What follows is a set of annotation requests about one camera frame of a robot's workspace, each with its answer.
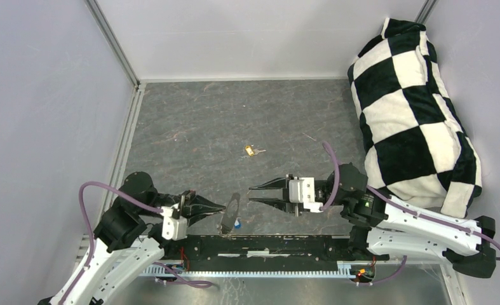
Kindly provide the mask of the metal keyring plate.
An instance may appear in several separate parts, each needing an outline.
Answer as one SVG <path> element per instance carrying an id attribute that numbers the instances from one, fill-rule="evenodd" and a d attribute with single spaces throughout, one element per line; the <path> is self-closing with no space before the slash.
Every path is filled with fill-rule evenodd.
<path id="1" fill-rule="evenodd" d="M 240 207 L 240 193 L 233 193 L 229 203 L 224 210 L 221 222 L 219 225 L 220 235 L 229 235 L 235 227 L 238 218 L 238 211 Z"/>

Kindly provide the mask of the blue capped key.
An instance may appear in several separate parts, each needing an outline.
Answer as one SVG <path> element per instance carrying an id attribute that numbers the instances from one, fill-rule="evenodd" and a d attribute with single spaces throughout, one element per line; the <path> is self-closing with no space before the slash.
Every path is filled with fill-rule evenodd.
<path id="1" fill-rule="evenodd" d="M 239 229 L 241 227 L 241 222 L 240 222 L 240 219 L 237 218 L 234 222 L 234 228 L 235 229 Z"/>

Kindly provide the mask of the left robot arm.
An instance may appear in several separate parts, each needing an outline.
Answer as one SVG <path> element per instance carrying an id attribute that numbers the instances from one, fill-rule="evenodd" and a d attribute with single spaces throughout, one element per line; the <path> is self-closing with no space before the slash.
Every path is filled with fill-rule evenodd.
<path id="1" fill-rule="evenodd" d="M 97 186 L 117 197 L 92 228 L 84 206 L 84 190 Z M 162 258 L 179 261 L 163 269 L 174 275 L 176 284 L 208 288 L 207 281 L 188 281 L 180 276 L 189 270 L 182 246 L 187 228 L 226 207 L 184 191 L 179 195 L 159 193 L 151 176 L 135 172 L 116 189 L 101 182 L 85 182 L 79 188 L 80 209 L 87 226 L 90 246 L 66 284 L 40 304 L 109 304 L 146 268 Z"/>

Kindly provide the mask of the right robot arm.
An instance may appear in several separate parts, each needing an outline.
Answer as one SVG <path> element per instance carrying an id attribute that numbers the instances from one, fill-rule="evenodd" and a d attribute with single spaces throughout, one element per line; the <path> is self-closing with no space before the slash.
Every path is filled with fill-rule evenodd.
<path id="1" fill-rule="evenodd" d="M 328 203 L 341 206 L 340 215 L 353 228 L 347 250 L 351 257 L 367 255 L 439 259 L 458 273 L 490 278 L 497 263 L 494 219 L 461 219 L 415 207 L 367 185 L 367 176 L 353 164 L 337 166 L 328 179 L 286 175 L 253 191 L 277 190 L 281 198 L 257 198 L 286 213 L 321 213 Z"/>

